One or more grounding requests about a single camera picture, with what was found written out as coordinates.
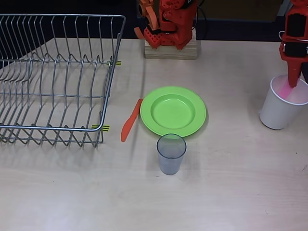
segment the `plate rim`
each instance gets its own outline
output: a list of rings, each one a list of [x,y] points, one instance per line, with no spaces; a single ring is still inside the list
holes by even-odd
[[[144,106],[147,104],[147,100],[146,100],[147,98],[151,97],[151,95],[153,95],[156,91],[164,90],[164,89],[166,89],[166,88],[174,88],[174,89],[177,89],[177,90],[178,90],[178,89],[185,90],[185,91],[187,91],[187,92],[192,93],[194,97],[197,97],[197,99],[200,100],[200,102],[202,102],[202,105],[203,105],[202,110],[203,110],[203,112],[204,112],[204,116],[202,117],[202,121],[201,121],[200,119],[198,120],[198,121],[200,121],[200,125],[198,125],[197,128],[192,129],[190,132],[187,132],[186,134],[178,134],[178,135],[180,135],[180,136],[182,136],[182,137],[186,137],[186,136],[190,136],[190,135],[196,133],[196,132],[203,126],[203,124],[205,123],[205,120],[206,120],[206,117],[207,117],[206,105],[205,105],[204,101],[202,100],[202,98],[201,98],[197,93],[195,93],[194,91],[192,91],[192,90],[190,90],[190,89],[188,89],[188,88],[185,88],[185,87],[182,87],[182,86],[176,86],[176,85],[163,86],[163,87],[160,87],[160,88],[156,88],[156,89],[154,89],[153,91],[151,91],[150,93],[148,93],[148,94],[146,95],[146,97],[143,99],[142,104],[141,104],[141,107],[140,107],[140,115],[141,115],[141,119],[142,119],[144,125],[145,125],[151,132],[153,132],[153,133],[155,133],[155,134],[157,134],[157,135],[163,136],[163,135],[168,134],[168,133],[163,134],[163,133],[161,133],[161,132],[158,132],[158,131],[155,131],[154,129],[152,129],[151,126],[149,126],[148,123],[146,122],[146,119],[144,118],[144,114],[143,114],[143,110],[142,110],[142,109],[144,108]],[[176,129],[170,130],[169,133],[175,133],[175,132],[176,132]]]

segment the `white paper cup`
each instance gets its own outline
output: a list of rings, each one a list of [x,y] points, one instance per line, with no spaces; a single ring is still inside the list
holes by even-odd
[[[286,127],[308,104],[308,84],[302,79],[286,99],[278,95],[287,79],[288,76],[278,76],[271,80],[270,90],[260,112],[262,123],[271,129]]]

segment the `pink object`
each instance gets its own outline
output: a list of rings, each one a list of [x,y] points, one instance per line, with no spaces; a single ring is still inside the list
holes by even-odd
[[[282,98],[282,99],[286,99],[292,92],[293,88],[290,87],[289,85],[289,81],[288,79],[286,80],[286,82],[284,83],[283,87],[281,88],[280,92],[279,92],[279,96]]]

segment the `green plate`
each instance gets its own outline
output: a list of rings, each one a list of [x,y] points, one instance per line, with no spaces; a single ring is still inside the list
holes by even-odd
[[[185,137],[201,128],[206,109],[193,91],[168,86],[158,88],[144,98],[140,115],[146,127],[158,135],[174,133]]]

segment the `clear plastic cup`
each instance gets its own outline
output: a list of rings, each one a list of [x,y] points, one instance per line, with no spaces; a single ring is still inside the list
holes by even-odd
[[[176,174],[186,152],[185,140],[176,134],[162,136],[157,142],[160,170],[166,175]]]

